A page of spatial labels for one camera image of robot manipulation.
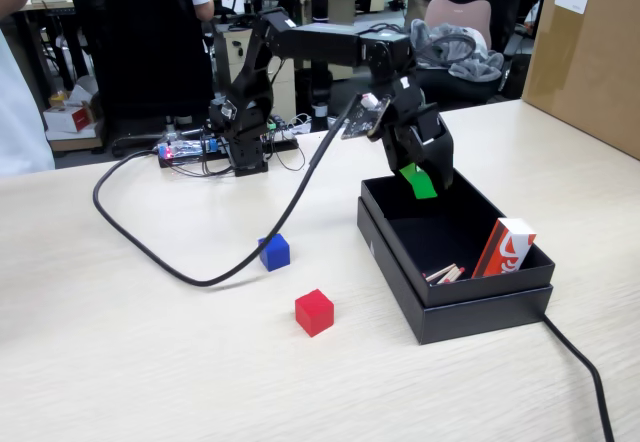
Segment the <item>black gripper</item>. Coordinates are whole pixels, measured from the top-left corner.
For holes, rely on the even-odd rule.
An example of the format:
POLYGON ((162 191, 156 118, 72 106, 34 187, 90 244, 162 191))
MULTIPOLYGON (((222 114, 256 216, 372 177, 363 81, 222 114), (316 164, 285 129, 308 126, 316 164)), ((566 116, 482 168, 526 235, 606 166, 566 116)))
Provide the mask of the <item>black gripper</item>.
POLYGON ((453 181, 453 137, 436 103, 425 104, 422 90, 409 76, 372 76, 376 96, 390 101, 374 126, 373 140, 382 140, 390 170, 409 185, 419 166, 435 192, 443 193, 453 181))

